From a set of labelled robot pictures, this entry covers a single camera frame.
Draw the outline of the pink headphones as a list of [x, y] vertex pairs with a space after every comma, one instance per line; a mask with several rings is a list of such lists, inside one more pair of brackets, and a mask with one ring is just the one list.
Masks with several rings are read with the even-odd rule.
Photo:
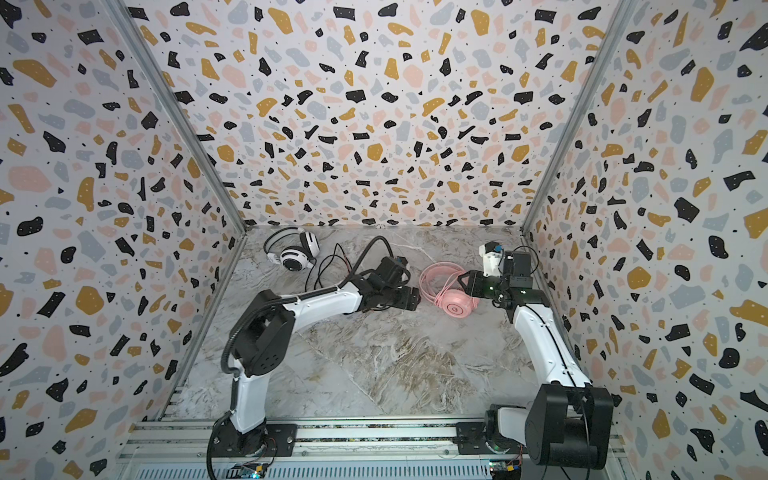
[[469, 296], [458, 284], [466, 270], [452, 262], [437, 262], [426, 267], [419, 277], [421, 296], [447, 315], [463, 319], [477, 308], [479, 300]]

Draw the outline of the white black headphones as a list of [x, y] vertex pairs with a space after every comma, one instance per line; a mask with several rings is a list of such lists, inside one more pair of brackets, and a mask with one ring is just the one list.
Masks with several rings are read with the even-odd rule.
[[[272, 251], [273, 247], [283, 239], [297, 236], [298, 245], [287, 246], [280, 253]], [[317, 236], [302, 227], [285, 227], [270, 235], [263, 243], [263, 252], [268, 260], [285, 269], [298, 272], [311, 269], [320, 253], [320, 244]]]

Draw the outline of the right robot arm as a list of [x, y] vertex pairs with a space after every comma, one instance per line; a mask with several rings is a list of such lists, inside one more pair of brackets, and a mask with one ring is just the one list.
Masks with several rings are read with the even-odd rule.
[[486, 412], [483, 436], [492, 451], [521, 447], [544, 467], [605, 467], [614, 403], [581, 370], [560, 334], [547, 295], [533, 285], [533, 261], [524, 247], [481, 246], [481, 270], [458, 277], [464, 292], [503, 310], [522, 338], [539, 389], [526, 408], [495, 405]]

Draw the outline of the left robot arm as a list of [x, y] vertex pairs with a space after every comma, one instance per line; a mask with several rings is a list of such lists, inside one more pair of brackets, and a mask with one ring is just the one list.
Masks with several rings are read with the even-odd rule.
[[267, 425], [266, 397], [271, 373], [284, 361], [293, 334], [339, 315], [414, 311], [420, 292], [408, 285], [410, 278], [406, 258], [387, 256], [376, 268], [351, 272], [333, 286], [293, 296], [259, 292], [230, 330], [221, 354], [221, 370], [232, 377], [230, 407], [212, 427], [207, 456], [285, 456]]

